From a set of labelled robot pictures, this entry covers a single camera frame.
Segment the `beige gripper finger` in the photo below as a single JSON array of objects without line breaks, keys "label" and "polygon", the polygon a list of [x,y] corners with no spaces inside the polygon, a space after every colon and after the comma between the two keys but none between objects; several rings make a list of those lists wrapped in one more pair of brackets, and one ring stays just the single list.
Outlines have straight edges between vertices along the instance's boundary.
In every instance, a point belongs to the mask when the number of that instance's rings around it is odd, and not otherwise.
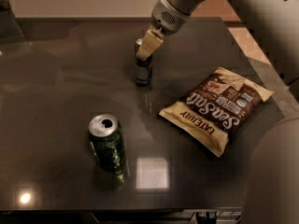
[{"label": "beige gripper finger", "polygon": [[146,61],[164,42],[162,28],[156,28],[151,25],[145,33],[142,43],[136,53],[136,57]]}]

